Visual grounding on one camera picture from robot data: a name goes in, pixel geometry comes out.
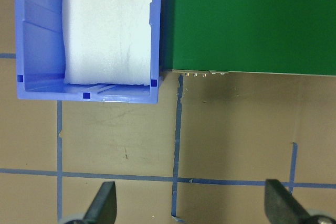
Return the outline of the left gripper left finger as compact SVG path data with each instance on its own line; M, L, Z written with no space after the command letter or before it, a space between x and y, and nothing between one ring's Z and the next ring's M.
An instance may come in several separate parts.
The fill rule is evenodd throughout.
M114 224L117 218L115 182L103 182L83 217L84 223Z

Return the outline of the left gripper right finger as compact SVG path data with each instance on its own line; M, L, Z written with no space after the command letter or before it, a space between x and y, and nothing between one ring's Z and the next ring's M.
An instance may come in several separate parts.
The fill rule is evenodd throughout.
M265 181L264 209L270 223L319 223L276 179Z

